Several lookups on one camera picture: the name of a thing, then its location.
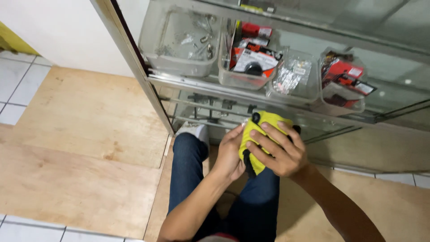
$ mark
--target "forearm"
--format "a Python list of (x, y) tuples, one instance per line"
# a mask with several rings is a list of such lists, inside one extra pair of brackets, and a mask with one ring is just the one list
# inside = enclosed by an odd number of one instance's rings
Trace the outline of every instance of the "forearm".
[(313, 165), (304, 167), (291, 179), (320, 205), (329, 222), (346, 242), (385, 241), (363, 210)]
[(167, 215), (158, 241), (184, 241), (193, 238), (230, 183), (228, 179), (209, 173), (197, 188)]

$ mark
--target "person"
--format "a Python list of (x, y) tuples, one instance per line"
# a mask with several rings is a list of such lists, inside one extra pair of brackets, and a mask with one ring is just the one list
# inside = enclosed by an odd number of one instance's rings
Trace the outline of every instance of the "person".
[(262, 123), (261, 128), (280, 145), (256, 130), (250, 132), (251, 138), (273, 156), (254, 142), (246, 143), (266, 168), (256, 178), (248, 179), (223, 220), (214, 205), (245, 170), (238, 154), (243, 127), (240, 125), (224, 136), (216, 162), (204, 178), (202, 162), (209, 155), (207, 127), (199, 126), (196, 135), (179, 134), (173, 145), (169, 211), (157, 241), (274, 241), (280, 177), (289, 177), (304, 189), (345, 241), (384, 241), (363, 210), (309, 163), (300, 135), (284, 122), (278, 122), (278, 126), (290, 135), (292, 142), (268, 123)]

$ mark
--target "jeans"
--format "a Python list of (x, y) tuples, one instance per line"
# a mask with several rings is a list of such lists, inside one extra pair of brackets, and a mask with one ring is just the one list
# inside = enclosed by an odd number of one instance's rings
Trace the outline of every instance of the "jeans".
[[(202, 162), (208, 147), (190, 133), (179, 134), (173, 144), (169, 213), (185, 200), (203, 180)], [(215, 207), (209, 212), (193, 241), (223, 232), (240, 242), (273, 242), (279, 203), (279, 177), (265, 168), (248, 179), (227, 218), (221, 220)]]

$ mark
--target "yellow bag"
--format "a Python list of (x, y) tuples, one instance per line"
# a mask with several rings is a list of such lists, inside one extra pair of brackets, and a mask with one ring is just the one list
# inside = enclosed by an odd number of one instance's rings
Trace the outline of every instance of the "yellow bag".
[(260, 174), (264, 170), (265, 165), (263, 165), (263, 163), (261, 163), (259, 160), (257, 160), (257, 158), (247, 149), (246, 142), (253, 141), (264, 152), (266, 152), (269, 155), (271, 155), (271, 154), (267, 150), (265, 150), (264, 148), (262, 148), (258, 142), (256, 142), (255, 140), (253, 140), (249, 136), (249, 132), (251, 132), (252, 130), (257, 130), (258, 132), (262, 133), (263, 135), (268, 136), (266, 134), (266, 132), (264, 130), (262, 130), (262, 128), (260, 128), (260, 125), (263, 122), (267, 122), (267, 123), (271, 124), (272, 126), (274, 126), (275, 128), (277, 128), (282, 133), (284, 133), (285, 135), (287, 135), (287, 137), (291, 141), (290, 136), (288, 136), (288, 134), (285, 131), (281, 130), (278, 127), (278, 121), (283, 121), (283, 122), (287, 123), (287, 125), (292, 126), (298, 133), (300, 133), (300, 131), (301, 131), (300, 126), (293, 125), (293, 121), (291, 121), (289, 119), (286, 119), (286, 118), (282, 118), (281, 116), (279, 116), (277, 114), (269, 113), (269, 112), (266, 112), (266, 111), (260, 111), (260, 112), (253, 113), (252, 117), (250, 117), (248, 119), (248, 122), (246, 123), (246, 126), (243, 129), (243, 138), (242, 138), (242, 143), (240, 144), (239, 157), (245, 163), (246, 172), (248, 173), (248, 175), (249, 175), (250, 178), (254, 178), (258, 174)]

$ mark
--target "hand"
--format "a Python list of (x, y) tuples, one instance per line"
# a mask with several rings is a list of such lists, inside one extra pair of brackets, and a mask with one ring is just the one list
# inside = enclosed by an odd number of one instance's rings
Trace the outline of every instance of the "hand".
[(245, 171), (245, 163), (239, 158), (239, 147), (243, 136), (242, 125), (230, 130), (219, 144), (218, 157), (211, 172), (217, 173), (230, 181), (239, 178)]
[(250, 132), (251, 138), (264, 147), (274, 158), (266, 154), (252, 141), (248, 141), (246, 147), (276, 175), (280, 177), (290, 176), (308, 164), (306, 147), (300, 135), (292, 127), (281, 121), (278, 122), (278, 126), (291, 137), (293, 142), (267, 122), (262, 123), (261, 128), (279, 145), (257, 130)]

